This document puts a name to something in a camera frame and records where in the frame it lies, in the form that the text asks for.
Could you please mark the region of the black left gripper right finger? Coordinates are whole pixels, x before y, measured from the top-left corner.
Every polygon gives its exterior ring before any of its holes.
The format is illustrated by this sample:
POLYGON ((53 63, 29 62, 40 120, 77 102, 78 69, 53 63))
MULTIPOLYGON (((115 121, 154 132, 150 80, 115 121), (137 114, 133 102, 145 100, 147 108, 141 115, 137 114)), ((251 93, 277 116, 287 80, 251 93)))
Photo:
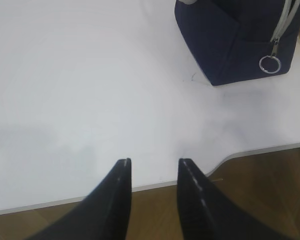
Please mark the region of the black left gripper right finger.
POLYGON ((298 231, 266 182, 223 165, 204 174, 190 158, 178 161, 177 210, 185 240, 296 240, 298 231))

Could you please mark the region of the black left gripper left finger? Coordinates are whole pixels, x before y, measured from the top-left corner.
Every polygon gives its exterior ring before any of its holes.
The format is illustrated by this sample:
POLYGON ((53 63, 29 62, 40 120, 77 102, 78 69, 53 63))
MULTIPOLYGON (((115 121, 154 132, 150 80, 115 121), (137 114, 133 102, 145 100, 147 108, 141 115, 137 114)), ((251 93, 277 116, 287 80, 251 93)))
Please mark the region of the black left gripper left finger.
POLYGON ((131 159, 120 159, 82 202, 30 239, 124 240, 131 202, 131 159))

